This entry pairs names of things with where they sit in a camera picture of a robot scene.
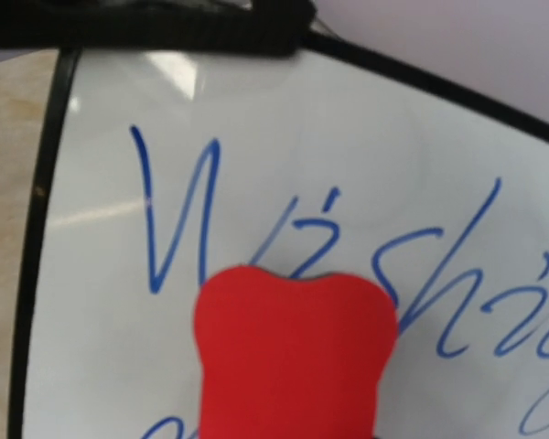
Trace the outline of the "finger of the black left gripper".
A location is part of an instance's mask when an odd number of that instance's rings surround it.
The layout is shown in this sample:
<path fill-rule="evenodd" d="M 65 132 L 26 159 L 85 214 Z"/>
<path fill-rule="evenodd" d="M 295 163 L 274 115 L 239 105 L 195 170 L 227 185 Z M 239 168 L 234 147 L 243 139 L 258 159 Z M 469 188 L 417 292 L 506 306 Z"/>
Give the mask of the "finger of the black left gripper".
<path fill-rule="evenodd" d="M 0 1 L 0 49 L 185 50 L 286 57 L 310 1 Z"/>

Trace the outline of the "white whiteboard black frame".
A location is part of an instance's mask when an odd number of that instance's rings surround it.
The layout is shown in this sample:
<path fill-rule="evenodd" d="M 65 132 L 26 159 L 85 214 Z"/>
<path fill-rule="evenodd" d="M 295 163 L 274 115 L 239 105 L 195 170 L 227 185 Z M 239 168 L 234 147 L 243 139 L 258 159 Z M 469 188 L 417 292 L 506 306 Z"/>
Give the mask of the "white whiteboard black frame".
<path fill-rule="evenodd" d="M 394 300 L 381 438 L 549 438 L 549 124 L 357 46 L 62 51 L 11 438 L 194 438 L 199 288 L 250 264 Z"/>

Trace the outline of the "red black whiteboard eraser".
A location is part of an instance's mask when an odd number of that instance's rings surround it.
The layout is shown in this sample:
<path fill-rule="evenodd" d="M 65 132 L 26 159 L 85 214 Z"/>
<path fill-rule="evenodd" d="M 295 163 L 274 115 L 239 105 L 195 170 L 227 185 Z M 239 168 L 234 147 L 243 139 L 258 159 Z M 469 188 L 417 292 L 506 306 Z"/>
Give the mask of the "red black whiteboard eraser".
<path fill-rule="evenodd" d="M 398 324 L 359 276 L 292 280 L 239 266 L 200 289 L 203 438 L 370 438 Z"/>

